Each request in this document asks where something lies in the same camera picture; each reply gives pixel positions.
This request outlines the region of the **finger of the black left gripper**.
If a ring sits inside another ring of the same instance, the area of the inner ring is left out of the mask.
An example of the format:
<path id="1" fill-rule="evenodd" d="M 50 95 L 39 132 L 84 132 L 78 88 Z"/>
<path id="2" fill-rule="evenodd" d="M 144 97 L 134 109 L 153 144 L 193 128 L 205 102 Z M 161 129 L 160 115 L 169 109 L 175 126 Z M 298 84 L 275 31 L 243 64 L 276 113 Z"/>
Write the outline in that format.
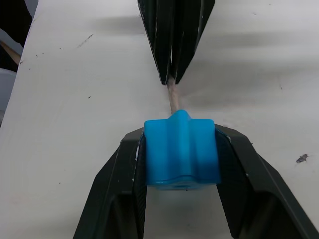
<path id="1" fill-rule="evenodd" d="M 138 0 L 138 8 L 160 81 L 170 78 L 175 1 Z"/>
<path id="2" fill-rule="evenodd" d="M 171 74 L 178 84 L 190 65 L 207 25 L 215 0 L 175 2 Z"/>

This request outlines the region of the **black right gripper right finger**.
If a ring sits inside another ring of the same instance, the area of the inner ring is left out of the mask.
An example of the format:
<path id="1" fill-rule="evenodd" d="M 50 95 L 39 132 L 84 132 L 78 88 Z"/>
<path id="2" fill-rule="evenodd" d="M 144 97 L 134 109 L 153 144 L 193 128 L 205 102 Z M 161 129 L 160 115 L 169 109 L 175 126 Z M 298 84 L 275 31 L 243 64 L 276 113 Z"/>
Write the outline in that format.
<path id="1" fill-rule="evenodd" d="M 217 190 L 234 239 L 317 239 L 319 233 L 293 193 L 252 143 L 216 126 L 221 183 Z"/>

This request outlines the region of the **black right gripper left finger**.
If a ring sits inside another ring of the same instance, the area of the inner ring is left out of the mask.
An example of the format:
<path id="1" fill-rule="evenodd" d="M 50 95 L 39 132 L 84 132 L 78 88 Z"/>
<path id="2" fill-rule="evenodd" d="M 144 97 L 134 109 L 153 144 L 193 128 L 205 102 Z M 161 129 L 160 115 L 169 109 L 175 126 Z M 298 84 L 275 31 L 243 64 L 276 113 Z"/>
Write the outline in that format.
<path id="1" fill-rule="evenodd" d="M 75 239 L 141 239 L 146 209 L 143 129 L 124 136 L 96 175 Z"/>

